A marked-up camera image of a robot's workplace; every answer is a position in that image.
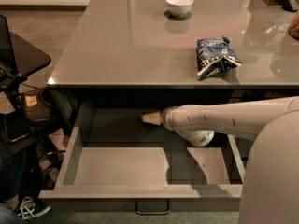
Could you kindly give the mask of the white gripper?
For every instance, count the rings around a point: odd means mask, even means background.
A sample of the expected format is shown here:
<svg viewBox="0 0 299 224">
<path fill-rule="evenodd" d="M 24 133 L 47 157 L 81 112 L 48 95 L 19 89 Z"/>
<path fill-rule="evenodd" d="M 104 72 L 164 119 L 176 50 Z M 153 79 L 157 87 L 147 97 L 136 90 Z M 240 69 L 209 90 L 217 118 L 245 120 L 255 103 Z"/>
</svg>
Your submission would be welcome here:
<svg viewBox="0 0 299 224">
<path fill-rule="evenodd" d="M 170 130 L 176 131 L 180 124 L 180 113 L 179 108 L 176 106 L 166 108 L 161 112 L 150 112 L 143 114 L 141 119 L 144 123 L 153 125 L 161 125 Z"/>
</svg>

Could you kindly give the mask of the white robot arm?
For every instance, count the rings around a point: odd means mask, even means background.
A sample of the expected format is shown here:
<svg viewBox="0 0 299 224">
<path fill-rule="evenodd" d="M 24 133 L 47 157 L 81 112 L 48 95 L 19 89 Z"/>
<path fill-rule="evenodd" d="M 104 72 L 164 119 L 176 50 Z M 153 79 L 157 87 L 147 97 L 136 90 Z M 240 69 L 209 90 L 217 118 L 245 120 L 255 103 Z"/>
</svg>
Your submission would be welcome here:
<svg viewBox="0 0 299 224">
<path fill-rule="evenodd" d="M 209 131 L 249 139 L 238 224 L 299 224 L 299 97 L 168 107 L 141 116 L 197 147 Z"/>
</svg>

